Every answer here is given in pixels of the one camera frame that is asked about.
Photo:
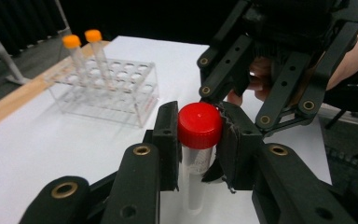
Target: rack hole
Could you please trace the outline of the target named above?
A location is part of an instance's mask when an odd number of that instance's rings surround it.
[[[95,80],[94,84],[97,86],[102,86],[104,84],[104,81],[103,79],[98,78],[97,80]]]
[[[147,69],[147,65],[139,65],[138,70],[144,71]]]
[[[146,84],[142,87],[142,92],[150,93],[152,91],[153,91],[153,86],[151,85]]]
[[[117,83],[116,83],[116,86],[117,86],[118,88],[123,88],[125,84],[126,84],[125,81],[123,81],[123,80],[118,80]]]
[[[91,59],[86,61],[86,66],[94,68],[97,67],[97,63],[95,62],[95,60]]]
[[[142,76],[142,75],[139,74],[139,73],[134,73],[134,74],[132,74],[131,78],[132,78],[132,79],[138,79],[138,78],[140,78],[141,76]]]
[[[117,74],[117,77],[120,77],[120,78],[126,78],[126,77],[128,77],[128,73],[126,73],[126,72],[119,72],[118,74]]]
[[[124,65],[125,69],[132,69],[133,68],[133,64],[132,63],[127,63],[126,65]]]
[[[98,68],[92,68],[90,73],[93,75],[93,76],[99,76],[101,74],[101,71],[100,69]]]
[[[68,77],[68,81],[71,82],[71,83],[78,82],[78,80],[79,80],[79,77],[75,76],[75,75],[71,75],[71,76]]]
[[[111,63],[110,66],[113,68],[120,67],[121,63]]]

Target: clear plastic tube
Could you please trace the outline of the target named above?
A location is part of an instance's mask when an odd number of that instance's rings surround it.
[[[195,149],[182,146],[184,208],[192,215],[198,214],[203,207],[205,183],[202,176],[209,168],[213,149]]]
[[[102,35],[100,31],[88,30],[85,32],[85,36],[86,39],[89,41],[89,44],[91,45],[95,57],[95,62],[100,69],[101,78],[103,79],[106,88],[113,87],[112,78],[110,76],[109,64],[103,51]]]
[[[209,169],[213,147],[220,139],[222,120],[220,113],[206,103],[184,106],[178,115],[178,138],[182,143],[181,187],[184,209],[197,215],[203,207],[206,183],[202,176]]]
[[[78,75],[80,86],[86,87],[90,84],[89,70],[86,66],[86,60],[80,48],[80,39],[77,35],[67,35],[62,39],[63,44],[69,50]]]

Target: centrifuge tube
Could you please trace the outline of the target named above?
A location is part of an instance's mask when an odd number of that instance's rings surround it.
[[[88,30],[85,33],[87,41],[91,44],[92,51],[94,52],[95,62],[101,72],[101,77],[106,87],[109,88],[109,84],[112,84],[110,78],[109,64],[106,60],[106,56],[103,52],[103,42],[101,32],[98,30]]]
[[[202,210],[206,184],[201,180],[210,166],[213,146],[220,140],[221,132],[220,113],[213,105],[193,103],[179,111],[184,208],[192,215]]]
[[[78,75],[78,83],[80,86],[89,85],[89,71],[83,52],[80,48],[80,39],[77,35],[66,35],[62,38],[63,45],[69,50],[72,61]]]

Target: white table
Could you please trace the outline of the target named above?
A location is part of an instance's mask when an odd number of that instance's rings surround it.
[[[105,48],[108,58],[154,62],[160,99],[143,129],[100,119],[64,115],[44,91],[0,122],[0,223],[18,223],[27,206],[50,181],[78,175],[90,184],[115,172],[124,150],[153,129],[158,107],[179,108],[200,97],[196,61],[207,46],[120,36]],[[246,92],[242,108],[251,119],[261,102]],[[266,142],[294,149],[313,173],[330,183],[318,120],[276,133]],[[160,223],[258,223],[251,191],[231,194],[226,184],[209,185],[197,217],[182,216],[178,192],[161,193]]]

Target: red screw cap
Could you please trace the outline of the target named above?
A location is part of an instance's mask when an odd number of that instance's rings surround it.
[[[178,116],[179,141],[190,148],[206,149],[220,140],[222,119],[219,111],[206,103],[184,106]]]

